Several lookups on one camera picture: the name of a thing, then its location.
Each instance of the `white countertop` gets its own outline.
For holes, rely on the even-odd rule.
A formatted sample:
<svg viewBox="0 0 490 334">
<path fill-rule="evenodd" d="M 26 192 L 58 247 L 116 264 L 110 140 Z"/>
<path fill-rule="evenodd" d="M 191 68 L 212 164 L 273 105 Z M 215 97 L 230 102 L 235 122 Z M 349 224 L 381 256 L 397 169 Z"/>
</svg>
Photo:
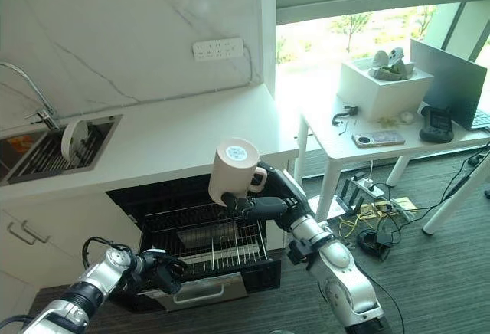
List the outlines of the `white countertop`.
<svg viewBox="0 0 490 334">
<path fill-rule="evenodd" d="M 29 204 L 209 173 L 222 139 L 251 141 L 261 155 L 294 158 L 295 133 L 285 128 L 265 85 L 79 116 L 122 114 L 95 168 L 0 187 L 0 206 Z"/>
</svg>

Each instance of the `phone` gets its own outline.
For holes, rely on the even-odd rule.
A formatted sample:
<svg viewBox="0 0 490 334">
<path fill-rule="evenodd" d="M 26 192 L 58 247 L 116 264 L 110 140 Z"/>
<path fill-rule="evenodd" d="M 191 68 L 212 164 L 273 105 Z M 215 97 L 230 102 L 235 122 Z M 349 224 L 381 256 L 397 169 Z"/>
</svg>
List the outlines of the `phone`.
<svg viewBox="0 0 490 334">
<path fill-rule="evenodd" d="M 445 143 L 454 138 L 452 133 L 451 115 L 446 110 L 433 106 L 425 106 L 420 112 L 424 116 L 423 129 L 419 136 L 424 141 Z"/>
<path fill-rule="evenodd" d="M 358 133 L 352 135 L 352 139 L 359 148 L 371 148 L 372 146 L 400 145 L 405 139 L 397 131 L 377 131 L 375 133 Z"/>
</svg>

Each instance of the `white box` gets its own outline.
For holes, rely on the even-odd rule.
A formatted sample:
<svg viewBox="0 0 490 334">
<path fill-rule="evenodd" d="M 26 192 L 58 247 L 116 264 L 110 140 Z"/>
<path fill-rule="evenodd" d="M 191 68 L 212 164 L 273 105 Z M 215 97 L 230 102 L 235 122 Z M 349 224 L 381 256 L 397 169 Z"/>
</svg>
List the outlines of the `white box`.
<svg viewBox="0 0 490 334">
<path fill-rule="evenodd" d="M 358 106 L 368 121 L 416 112 L 432 83 L 433 76 L 417 68 L 412 77 L 401 81 L 382 81 L 368 74 L 372 58 L 342 64 L 337 95 L 349 106 Z"/>
</svg>

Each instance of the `table leg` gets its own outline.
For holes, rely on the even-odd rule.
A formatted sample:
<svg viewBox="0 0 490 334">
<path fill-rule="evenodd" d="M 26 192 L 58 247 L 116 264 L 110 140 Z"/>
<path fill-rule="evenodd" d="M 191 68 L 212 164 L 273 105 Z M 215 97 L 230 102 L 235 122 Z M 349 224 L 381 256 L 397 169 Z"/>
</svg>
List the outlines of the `table leg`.
<svg viewBox="0 0 490 334">
<path fill-rule="evenodd" d="M 468 181 L 447 200 L 431 219 L 423 226 L 422 230 L 427 234 L 434 234 L 436 230 L 454 214 L 457 208 L 465 201 L 475 188 L 482 184 L 490 172 L 490 156 L 482 160 L 478 167 L 469 176 Z"/>
<path fill-rule="evenodd" d="M 308 123 L 303 115 L 299 116 L 299 131 L 298 131 L 298 146 L 299 154 L 298 159 L 294 165 L 294 179 L 298 182 L 298 185 L 302 184 L 303 167 L 305 165 L 306 157 L 306 143 L 308 142 Z"/>
<path fill-rule="evenodd" d="M 386 184 L 388 186 L 394 187 L 397 185 L 398 181 L 400 181 L 401 174 L 407 167 L 409 161 L 410 157 L 408 156 L 401 156 L 400 158 L 398 158 L 397 164 L 395 164 L 395 166 L 391 170 L 390 176 L 386 180 Z"/>
<path fill-rule="evenodd" d="M 327 159 L 327 166 L 325 167 L 325 174 L 323 175 L 322 191 L 320 193 L 318 209 L 316 210 L 316 221 L 324 221 L 327 219 L 330 204 L 332 203 L 338 179 L 340 178 L 341 168 L 341 163 Z"/>
</svg>

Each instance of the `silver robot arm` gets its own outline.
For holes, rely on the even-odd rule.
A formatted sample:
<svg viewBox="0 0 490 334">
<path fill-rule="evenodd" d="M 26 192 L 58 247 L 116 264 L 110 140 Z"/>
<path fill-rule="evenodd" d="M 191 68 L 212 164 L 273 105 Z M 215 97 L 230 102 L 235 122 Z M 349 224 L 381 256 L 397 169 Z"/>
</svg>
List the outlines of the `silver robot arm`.
<svg viewBox="0 0 490 334">
<path fill-rule="evenodd" d="M 334 239 L 326 223 L 318 224 L 311 216 L 301 217 L 291 225 L 291 233 L 295 244 L 303 249 L 296 256 L 309 256 L 307 269 L 320 282 L 346 332 L 391 332 L 371 282 L 356 267 L 349 249 Z M 318 249 L 314 247 L 317 241 L 324 241 Z"/>
<path fill-rule="evenodd" d="M 186 266 L 164 250 L 151 249 L 134 255 L 129 248 L 108 248 L 99 263 L 85 270 L 59 300 L 47 305 L 22 332 L 82 333 L 115 289 L 137 293 L 145 281 L 151 280 L 164 292 L 177 293 Z"/>
<path fill-rule="evenodd" d="M 293 264 L 308 263 L 333 313 L 351 334 L 388 334 L 391 328 L 369 279 L 356 267 L 349 249 L 336 239 L 326 221 L 313 218 L 301 187 L 286 171 L 259 162 L 267 170 L 263 194 L 236 198 L 225 192 L 221 200 L 233 212 L 250 219 L 273 219 L 294 237 L 288 257 Z"/>
</svg>

